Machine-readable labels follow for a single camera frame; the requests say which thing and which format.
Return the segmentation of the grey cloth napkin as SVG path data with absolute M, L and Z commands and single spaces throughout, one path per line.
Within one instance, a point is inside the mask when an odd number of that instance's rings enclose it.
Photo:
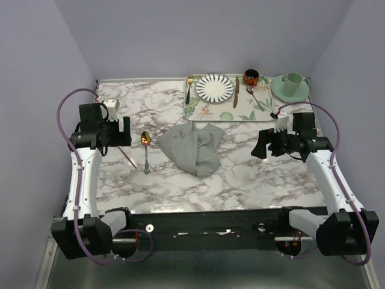
M 177 168 L 205 178 L 220 167 L 217 154 L 223 129 L 207 124 L 198 129 L 192 121 L 172 126 L 158 137 L 158 146 Z

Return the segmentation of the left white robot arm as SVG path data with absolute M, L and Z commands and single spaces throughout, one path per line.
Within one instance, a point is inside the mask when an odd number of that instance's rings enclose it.
M 108 254 L 112 239 L 130 236 L 128 208 L 114 208 L 100 216 L 96 205 L 99 167 L 108 148 L 131 145 L 130 118 L 119 128 L 119 102 L 79 106 L 80 121 L 70 136 L 72 176 L 63 219 L 52 224 L 52 236 L 67 259 Z

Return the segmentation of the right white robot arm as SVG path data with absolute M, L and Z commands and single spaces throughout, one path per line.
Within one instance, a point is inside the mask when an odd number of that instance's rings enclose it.
M 293 132 L 284 128 L 259 131 L 251 155 L 266 159 L 298 153 L 316 179 L 327 206 L 327 216 L 317 216 L 308 209 L 295 208 L 277 220 L 277 230 L 285 236 L 295 231 L 312 237 L 325 256 L 363 255 L 379 225 L 375 212 L 367 211 L 357 200 L 340 171 L 335 149 L 327 137 L 317 135 L 313 113 L 295 113 Z

